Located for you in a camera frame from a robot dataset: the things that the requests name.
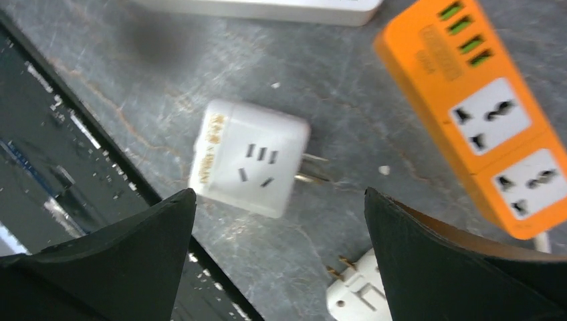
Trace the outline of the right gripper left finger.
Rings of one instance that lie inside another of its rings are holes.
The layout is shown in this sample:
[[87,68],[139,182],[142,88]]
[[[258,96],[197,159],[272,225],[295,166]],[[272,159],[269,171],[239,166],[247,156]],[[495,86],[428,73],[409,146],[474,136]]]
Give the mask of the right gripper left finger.
[[195,211],[185,189],[89,235],[2,257],[1,319],[169,320]]

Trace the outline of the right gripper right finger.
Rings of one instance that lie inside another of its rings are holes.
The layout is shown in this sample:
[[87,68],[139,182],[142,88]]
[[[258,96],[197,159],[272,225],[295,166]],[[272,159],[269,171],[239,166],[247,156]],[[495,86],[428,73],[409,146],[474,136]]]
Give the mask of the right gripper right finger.
[[460,230],[367,188],[364,216],[394,320],[565,320],[566,257]]

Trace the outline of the white cube socket adapter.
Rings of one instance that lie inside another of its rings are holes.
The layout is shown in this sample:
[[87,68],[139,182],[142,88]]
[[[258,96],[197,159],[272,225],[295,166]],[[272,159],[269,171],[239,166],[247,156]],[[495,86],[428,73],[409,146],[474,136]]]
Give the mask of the white cube socket adapter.
[[303,118],[246,102],[208,103],[193,146],[188,186],[196,194],[266,217],[286,211],[296,180],[328,178],[301,172],[311,128]]

